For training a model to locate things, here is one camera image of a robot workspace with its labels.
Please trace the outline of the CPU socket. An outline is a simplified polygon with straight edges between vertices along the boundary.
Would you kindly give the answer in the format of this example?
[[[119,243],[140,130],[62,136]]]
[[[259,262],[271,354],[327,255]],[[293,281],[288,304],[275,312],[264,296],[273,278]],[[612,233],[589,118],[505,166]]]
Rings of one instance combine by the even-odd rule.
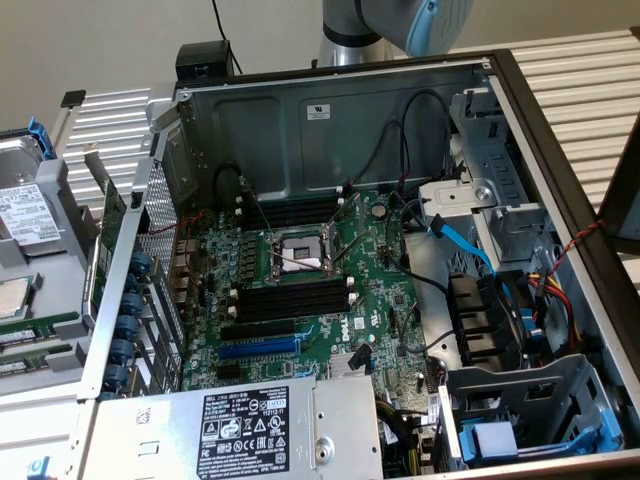
[[[268,279],[281,283],[306,274],[313,278],[341,275],[338,237],[334,221],[275,231],[268,249]]]

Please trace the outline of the green motherboard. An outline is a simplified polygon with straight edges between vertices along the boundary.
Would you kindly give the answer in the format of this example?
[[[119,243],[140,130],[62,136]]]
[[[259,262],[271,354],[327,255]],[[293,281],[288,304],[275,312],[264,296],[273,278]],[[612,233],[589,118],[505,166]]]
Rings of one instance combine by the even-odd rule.
[[[394,450],[419,451],[432,436],[437,422],[437,388],[441,369],[429,359],[422,333],[422,308],[417,282],[409,273],[405,233],[412,225],[395,197],[375,189],[360,191],[365,235],[347,257],[339,261],[342,274],[313,278],[306,274],[281,283],[268,279],[271,237],[266,228],[246,230],[243,210],[204,210],[181,229],[174,250],[172,280],[178,308],[187,328],[187,354],[182,386],[186,390],[242,383],[312,377],[329,378],[331,354],[355,352],[367,343],[372,348],[371,371],[378,422],[385,443]],[[388,214],[382,221],[371,215],[374,203]],[[300,352],[220,360],[222,345],[267,338],[221,341],[222,327],[239,323],[227,314],[237,305],[232,288],[259,288],[341,279],[349,287],[350,310],[294,320]],[[242,376],[216,378],[218,365],[237,362]]]

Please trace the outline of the long black expansion slot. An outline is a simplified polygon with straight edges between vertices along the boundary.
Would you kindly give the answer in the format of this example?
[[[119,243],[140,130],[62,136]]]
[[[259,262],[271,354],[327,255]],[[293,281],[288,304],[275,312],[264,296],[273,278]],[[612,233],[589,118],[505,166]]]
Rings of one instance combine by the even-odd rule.
[[[240,341],[278,336],[290,336],[296,333],[294,320],[278,320],[258,323],[238,324],[222,327],[221,341]]]

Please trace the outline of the black SATA plug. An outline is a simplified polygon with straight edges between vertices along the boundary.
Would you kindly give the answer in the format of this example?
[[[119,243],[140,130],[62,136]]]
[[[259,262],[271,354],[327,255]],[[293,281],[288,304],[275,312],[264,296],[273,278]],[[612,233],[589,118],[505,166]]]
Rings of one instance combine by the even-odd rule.
[[[371,371],[371,355],[371,346],[367,343],[361,344],[348,360],[350,370],[358,371],[360,368],[364,368],[364,372],[369,374]]]

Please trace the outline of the blue expansion slot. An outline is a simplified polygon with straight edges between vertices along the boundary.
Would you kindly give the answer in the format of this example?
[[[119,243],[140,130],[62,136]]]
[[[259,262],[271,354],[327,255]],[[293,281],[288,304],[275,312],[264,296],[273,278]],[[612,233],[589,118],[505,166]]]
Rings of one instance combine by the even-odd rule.
[[[297,354],[300,352],[300,344],[300,339],[295,336],[267,338],[254,342],[222,345],[217,353],[220,360]]]

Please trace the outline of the open metal PC case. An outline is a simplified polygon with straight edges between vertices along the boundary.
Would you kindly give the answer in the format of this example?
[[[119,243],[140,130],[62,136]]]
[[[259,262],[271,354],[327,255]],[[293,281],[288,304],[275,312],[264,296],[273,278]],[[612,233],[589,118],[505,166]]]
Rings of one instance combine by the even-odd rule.
[[[452,157],[451,99],[487,88],[519,150],[526,192],[547,226],[524,268],[529,367],[581,354],[595,368],[622,432],[621,451],[436,472],[439,389],[464,368],[447,302],[449,275],[497,275],[477,242],[440,217],[427,221],[419,189],[464,171]],[[244,176],[260,200],[351,194],[395,197],[412,225],[409,273],[418,284],[429,359],[442,370],[437,422],[416,453],[388,446],[378,422],[382,480],[640,480],[640,296],[587,195],[583,174],[519,63],[507,51],[178,81],[149,114],[150,148],[122,221],[79,395],[64,480],[83,480],[100,404],[186,390],[187,328],[172,276],[181,229],[204,210],[231,210]]]

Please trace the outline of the silver finned heatsink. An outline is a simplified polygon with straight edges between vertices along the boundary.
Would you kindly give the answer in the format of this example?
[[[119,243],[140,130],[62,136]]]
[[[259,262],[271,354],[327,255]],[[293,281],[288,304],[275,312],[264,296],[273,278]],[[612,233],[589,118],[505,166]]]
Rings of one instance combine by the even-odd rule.
[[[357,370],[352,370],[348,362],[354,356],[353,352],[331,354],[329,358],[329,378],[351,378],[368,376],[364,366]]]

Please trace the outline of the silver metal drive cage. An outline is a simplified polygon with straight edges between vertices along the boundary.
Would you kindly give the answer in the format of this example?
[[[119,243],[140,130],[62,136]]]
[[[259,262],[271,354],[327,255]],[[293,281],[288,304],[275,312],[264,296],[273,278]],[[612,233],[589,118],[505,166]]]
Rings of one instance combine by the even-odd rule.
[[[499,100],[487,88],[467,89],[452,97],[449,113],[457,128],[452,157],[464,171],[419,189],[423,215],[440,217],[479,243],[494,269],[524,268],[547,226],[547,210],[523,186],[514,164],[519,150]]]

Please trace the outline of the green graphics card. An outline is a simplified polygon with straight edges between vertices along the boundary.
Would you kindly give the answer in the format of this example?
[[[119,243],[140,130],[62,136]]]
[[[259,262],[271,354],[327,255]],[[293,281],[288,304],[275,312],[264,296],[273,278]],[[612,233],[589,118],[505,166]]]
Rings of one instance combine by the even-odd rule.
[[[83,154],[85,165],[103,193],[102,216],[93,248],[92,261],[86,274],[82,304],[83,321],[90,329],[93,329],[127,206],[100,159],[98,145],[96,143],[85,145]]]

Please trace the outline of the black box device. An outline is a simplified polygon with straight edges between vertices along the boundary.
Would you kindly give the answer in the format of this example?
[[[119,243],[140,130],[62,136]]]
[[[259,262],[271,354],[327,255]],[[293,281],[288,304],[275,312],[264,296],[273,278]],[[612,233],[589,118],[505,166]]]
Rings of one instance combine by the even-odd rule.
[[[175,71],[178,81],[233,77],[231,43],[215,40],[184,44],[176,56]]]

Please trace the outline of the silver metal disk bay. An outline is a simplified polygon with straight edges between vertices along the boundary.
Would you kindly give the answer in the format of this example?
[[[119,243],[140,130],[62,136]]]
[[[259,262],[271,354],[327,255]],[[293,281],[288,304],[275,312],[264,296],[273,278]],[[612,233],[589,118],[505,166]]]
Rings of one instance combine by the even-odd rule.
[[[581,354],[546,366],[491,372],[464,367],[448,373],[439,389],[440,410],[432,451],[436,472],[468,471],[458,435],[466,425],[508,422],[517,446],[566,441],[586,427],[608,426],[624,434],[595,368]]]

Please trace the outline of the silver power supply unit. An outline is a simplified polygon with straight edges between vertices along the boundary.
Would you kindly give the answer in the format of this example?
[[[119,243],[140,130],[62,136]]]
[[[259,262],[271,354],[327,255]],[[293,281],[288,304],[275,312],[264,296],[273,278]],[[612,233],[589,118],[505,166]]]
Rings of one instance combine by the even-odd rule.
[[[371,380],[312,377],[99,405],[83,480],[382,480]]]

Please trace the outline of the blue plastic drive carrier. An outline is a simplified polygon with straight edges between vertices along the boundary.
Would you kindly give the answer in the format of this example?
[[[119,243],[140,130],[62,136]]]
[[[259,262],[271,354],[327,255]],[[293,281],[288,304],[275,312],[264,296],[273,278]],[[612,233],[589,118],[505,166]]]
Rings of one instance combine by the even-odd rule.
[[[522,448],[508,422],[466,425],[458,437],[463,463],[469,468],[609,453],[623,447],[622,437],[605,424],[572,433],[566,441]]]

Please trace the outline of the grey plastic parts rack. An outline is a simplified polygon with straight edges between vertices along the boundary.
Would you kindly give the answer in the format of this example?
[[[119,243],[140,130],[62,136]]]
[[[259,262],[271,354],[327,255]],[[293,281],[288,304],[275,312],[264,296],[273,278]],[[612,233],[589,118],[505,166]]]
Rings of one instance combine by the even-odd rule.
[[[0,131],[0,134],[25,132],[31,136],[27,127]],[[79,320],[54,326],[57,337],[29,343],[69,344],[72,350],[47,356],[49,369],[0,377],[0,397],[73,383],[84,368],[91,329],[83,321],[83,293],[98,231],[90,210],[75,199],[68,175],[66,163],[57,155],[55,159],[45,158],[36,176],[36,183],[51,202],[64,250],[27,257],[15,240],[0,240],[0,281],[33,277],[27,311],[22,319],[79,313]],[[0,320],[0,324],[22,319]]]

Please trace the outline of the silver bar black cap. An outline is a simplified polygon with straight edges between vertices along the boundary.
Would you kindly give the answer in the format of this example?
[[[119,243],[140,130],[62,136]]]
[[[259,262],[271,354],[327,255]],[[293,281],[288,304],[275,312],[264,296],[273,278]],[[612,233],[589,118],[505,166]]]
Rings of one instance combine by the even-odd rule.
[[[50,132],[51,140],[55,148],[58,148],[61,144],[61,140],[64,137],[64,130],[67,124],[71,122],[71,116],[74,110],[82,105],[85,97],[85,89],[71,90],[64,94],[60,104],[59,114]]]

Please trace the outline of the silver hard disk white label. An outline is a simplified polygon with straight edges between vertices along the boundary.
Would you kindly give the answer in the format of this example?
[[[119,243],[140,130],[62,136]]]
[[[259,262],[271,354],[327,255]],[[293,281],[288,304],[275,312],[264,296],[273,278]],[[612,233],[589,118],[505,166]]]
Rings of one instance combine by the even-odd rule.
[[[51,202],[36,183],[44,160],[27,133],[0,134],[0,240],[15,240],[27,257],[64,250]]]

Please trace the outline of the dark brown panel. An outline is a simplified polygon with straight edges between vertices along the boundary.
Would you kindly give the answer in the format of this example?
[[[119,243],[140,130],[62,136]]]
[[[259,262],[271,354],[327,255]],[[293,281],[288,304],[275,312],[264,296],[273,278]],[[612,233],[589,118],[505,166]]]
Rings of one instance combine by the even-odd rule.
[[[617,252],[640,256],[640,112],[600,205],[598,219]]]

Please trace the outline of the silver CPU chip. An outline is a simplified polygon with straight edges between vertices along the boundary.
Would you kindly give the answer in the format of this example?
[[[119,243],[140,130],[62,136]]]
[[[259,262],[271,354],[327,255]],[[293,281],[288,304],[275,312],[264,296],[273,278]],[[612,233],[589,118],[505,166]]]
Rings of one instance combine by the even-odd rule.
[[[32,284],[32,276],[0,281],[0,320],[24,317]]]

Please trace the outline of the blue plastic disk bracket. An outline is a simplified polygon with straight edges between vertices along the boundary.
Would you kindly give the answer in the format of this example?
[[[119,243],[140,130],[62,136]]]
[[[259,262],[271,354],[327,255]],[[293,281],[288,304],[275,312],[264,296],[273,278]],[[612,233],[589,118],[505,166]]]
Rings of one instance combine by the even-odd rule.
[[[38,143],[44,157],[47,160],[55,159],[57,157],[57,154],[45,126],[39,123],[35,117],[32,117],[27,129],[29,134]]]

